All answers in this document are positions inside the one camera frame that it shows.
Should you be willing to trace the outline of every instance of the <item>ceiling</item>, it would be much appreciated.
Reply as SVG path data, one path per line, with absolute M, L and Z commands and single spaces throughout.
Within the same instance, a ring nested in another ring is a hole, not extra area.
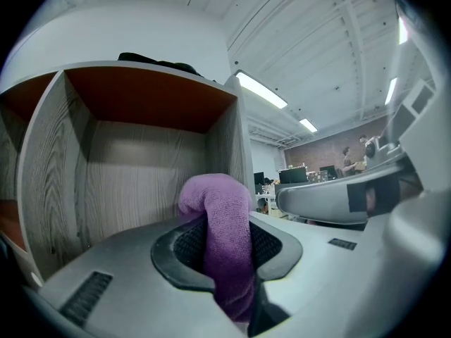
M 48 0 L 23 35 L 79 5 L 103 0 Z M 278 109 L 245 91 L 251 139 L 279 148 L 305 144 L 392 111 L 419 78 L 433 85 L 412 41 L 397 45 L 394 0 L 164 0 L 222 20 L 230 66 L 287 101 Z M 310 133 L 299 120 L 318 129 Z

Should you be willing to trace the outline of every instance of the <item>black cloth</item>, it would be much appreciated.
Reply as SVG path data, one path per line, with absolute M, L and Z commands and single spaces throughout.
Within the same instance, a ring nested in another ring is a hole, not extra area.
M 186 71 L 187 73 L 191 73 L 191 74 L 203 77 L 191 65 L 188 65 L 185 63 L 170 63 L 169 61 L 157 61 L 157 60 L 150 59 L 150 58 L 147 58 L 146 56 L 139 55 L 136 53 L 120 53 L 119 57 L 118 57 L 118 61 L 136 61 L 137 63 L 147 63 L 147 64 L 166 66 L 167 68 Z

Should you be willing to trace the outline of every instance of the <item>wooden shelf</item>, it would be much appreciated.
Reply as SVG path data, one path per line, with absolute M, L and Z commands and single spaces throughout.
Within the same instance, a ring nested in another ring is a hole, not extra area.
M 24 121 L 29 122 L 44 90 L 56 72 L 46 73 L 19 82 L 0 94 L 0 101 Z
M 5 229 L 38 276 L 117 232 L 173 218 L 194 175 L 229 174 L 252 190 L 240 92 L 236 77 L 222 86 L 124 61 L 64 66 L 3 92 L 26 131 L 8 157 L 17 205 Z
M 126 67 L 66 70 L 97 120 L 206 133 L 236 96 L 161 71 Z
M 24 251 L 25 242 L 23 241 L 22 231 L 20 230 L 19 212 L 17 201 L 0 201 L 0 230 L 17 246 Z

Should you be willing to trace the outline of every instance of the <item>microfiber cloth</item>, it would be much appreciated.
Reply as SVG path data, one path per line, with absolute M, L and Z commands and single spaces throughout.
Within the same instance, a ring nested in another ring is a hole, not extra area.
M 214 280 L 214 298 L 227 316 L 248 322 L 255 284 L 249 191 L 226 174 L 198 175 L 183 186 L 178 209 L 182 217 L 208 215 L 202 273 Z

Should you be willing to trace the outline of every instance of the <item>ceiling light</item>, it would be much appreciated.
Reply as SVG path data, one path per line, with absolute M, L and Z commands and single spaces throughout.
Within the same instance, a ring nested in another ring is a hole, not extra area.
M 400 26 L 400 45 L 404 44 L 407 40 L 409 40 L 409 33 L 407 32 L 406 25 L 404 24 L 403 19 L 397 19 L 398 24 Z
M 395 92 L 396 82 L 397 82 L 397 77 L 390 82 L 390 87 L 388 88 L 387 99 L 385 100 L 386 105 L 388 103 L 390 103 L 390 100 L 392 99 L 393 93 Z
M 270 103 L 277 106 L 279 109 L 286 107 L 288 104 L 286 101 L 282 100 L 279 96 L 275 95 L 270 89 L 263 86 L 256 80 L 252 79 L 250 76 L 243 72 L 238 72 L 236 77 L 240 79 L 240 84 L 242 87 L 250 90 L 251 92 L 261 96 L 263 99 L 269 101 Z
M 307 119 L 302 119 L 300 123 L 305 126 L 308 130 L 311 132 L 317 132 L 318 130 L 313 126 L 311 122 L 309 122 Z

